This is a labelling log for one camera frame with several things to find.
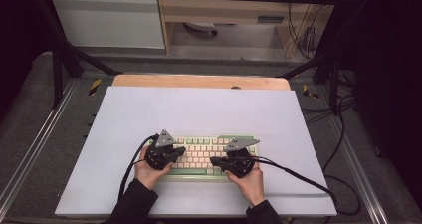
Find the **black sleeve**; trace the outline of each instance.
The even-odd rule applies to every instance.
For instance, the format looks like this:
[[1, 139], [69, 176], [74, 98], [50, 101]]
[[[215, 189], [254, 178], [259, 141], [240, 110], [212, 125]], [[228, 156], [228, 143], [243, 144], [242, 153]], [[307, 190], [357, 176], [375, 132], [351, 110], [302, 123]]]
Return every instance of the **black sleeve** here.
[[248, 224], [281, 224], [282, 220], [268, 200], [246, 210]]
[[103, 224], [147, 223], [148, 213], [158, 195], [133, 179], [124, 195], [118, 200], [109, 219]]

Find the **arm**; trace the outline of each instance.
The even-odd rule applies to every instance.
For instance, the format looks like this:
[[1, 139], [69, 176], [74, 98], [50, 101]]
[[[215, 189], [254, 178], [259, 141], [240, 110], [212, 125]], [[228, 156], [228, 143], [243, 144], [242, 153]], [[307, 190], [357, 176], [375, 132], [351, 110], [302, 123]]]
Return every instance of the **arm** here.
[[238, 178], [230, 171], [225, 171], [230, 181], [240, 189], [242, 195], [251, 204], [246, 210], [249, 224], [281, 224], [279, 215], [264, 196], [263, 172], [256, 162], [252, 171], [245, 177]]
[[[142, 149], [139, 160], [144, 160], [146, 149], [147, 147]], [[148, 213], [158, 198], [152, 189], [160, 177], [170, 171], [171, 164], [169, 163], [160, 171], [151, 168], [145, 161], [138, 162], [134, 166], [135, 178], [130, 182], [104, 224], [147, 223]]]

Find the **person's left hand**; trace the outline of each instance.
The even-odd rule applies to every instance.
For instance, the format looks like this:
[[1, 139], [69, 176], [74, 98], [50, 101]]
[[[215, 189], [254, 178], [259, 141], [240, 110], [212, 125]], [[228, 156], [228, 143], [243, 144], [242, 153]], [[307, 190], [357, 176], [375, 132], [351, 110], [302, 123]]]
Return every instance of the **person's left hand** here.
[[[142, 149], [139, 160], [145, 159], [147, 149], [148, 146], [145, 146]], [[164, 169], [156, 170], [150, 167], [146, 161], [141, 161], [134, 165], [134, 177], [146, 188], [152, 190], [159, 179], [170, 171], [172, 164], [173, 162], [170, 162], [164, 167]]]

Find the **hand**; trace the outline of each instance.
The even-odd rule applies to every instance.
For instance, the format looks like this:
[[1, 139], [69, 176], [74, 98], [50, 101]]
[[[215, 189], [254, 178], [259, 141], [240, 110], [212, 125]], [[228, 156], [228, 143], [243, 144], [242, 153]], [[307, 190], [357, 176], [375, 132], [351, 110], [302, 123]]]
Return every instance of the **hand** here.
[[[139, 160], [145, 159], [145, 154], [147, 150], [147, 146], [142, 149], [142, 151], [140, 152]], [[164, 169], [156, 170], [150, 167], [148, 163], [146, 163], [146, 161], [138, 162], [134, 166], [134, 177], [146, 188], [152, 190], [155, 187], [155, 184], [157, 184], [157, 182], [159, 181], [159, 179], [170, 171], [172, 164], [173, 163], [170, 162], [164, 167]]]
[[252, 207], [265, 200], [263, 172], [261, 171], [258, 162], [255, 162], [251, 172], [242, 178], [238, 178], [228, 170], [225, 170], [224, 173], [226, 173], [230, 181], [234, 182], [239, 187], [242, 195]]

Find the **mechanical keyboard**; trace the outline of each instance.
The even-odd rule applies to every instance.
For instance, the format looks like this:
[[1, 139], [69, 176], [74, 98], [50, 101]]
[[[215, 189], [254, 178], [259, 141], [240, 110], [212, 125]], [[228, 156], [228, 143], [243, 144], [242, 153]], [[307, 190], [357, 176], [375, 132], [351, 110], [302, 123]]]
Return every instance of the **mechanical keyboard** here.
[[[219, 135], [216, 137], [183, 136], [174, 137], [174, 147], [184, 146], [186, 151], [180, 156], [161, 180], [163, 181], [228, 181], [220, 167], [214, 167], [211, 156], [226, 156], [224, 147], [231, 139], [254, 138], [251, 135]], [[257, 145], [247, 147], [251, 155], [258, 155]]]

